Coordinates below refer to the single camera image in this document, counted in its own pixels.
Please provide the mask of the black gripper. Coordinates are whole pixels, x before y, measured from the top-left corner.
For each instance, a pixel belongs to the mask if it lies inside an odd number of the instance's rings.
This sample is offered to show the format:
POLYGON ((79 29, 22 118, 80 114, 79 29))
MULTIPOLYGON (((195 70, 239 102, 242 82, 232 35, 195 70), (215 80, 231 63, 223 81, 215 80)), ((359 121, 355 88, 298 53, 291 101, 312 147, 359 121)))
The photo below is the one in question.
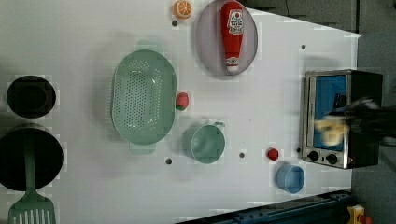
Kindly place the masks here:
POLYGON ((354 133, 367 133, 380 138, 395 137, 394 105, 380 106, 373 98, 360 98, 350 105, 335 108, 330 115, 346 119, 354 133))

